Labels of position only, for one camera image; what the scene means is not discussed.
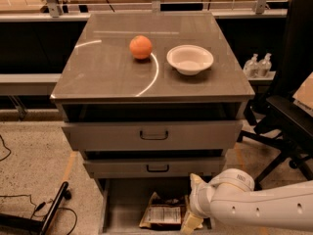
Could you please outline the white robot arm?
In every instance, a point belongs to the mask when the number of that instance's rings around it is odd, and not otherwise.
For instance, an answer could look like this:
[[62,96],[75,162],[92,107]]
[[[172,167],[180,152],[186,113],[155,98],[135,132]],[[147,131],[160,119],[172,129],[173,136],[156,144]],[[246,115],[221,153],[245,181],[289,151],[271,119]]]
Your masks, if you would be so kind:
[[254,189],[246,172],[229,168],[205,182],[190,175],[191,194],[181,232],[190,235],[206,218],[243,226],[313,231],[313,181]]

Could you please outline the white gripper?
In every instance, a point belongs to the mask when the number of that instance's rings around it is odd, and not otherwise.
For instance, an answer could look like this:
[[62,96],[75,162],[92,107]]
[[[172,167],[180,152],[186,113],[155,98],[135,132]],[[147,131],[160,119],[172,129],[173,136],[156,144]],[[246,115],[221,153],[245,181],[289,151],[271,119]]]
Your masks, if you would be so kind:
[[197,228],[202,228],[203,218],[211,217],[210,203],[215,188],[206,183],[199,175],[191,173],[190,209],[183,218],[180,233],[191,235]]

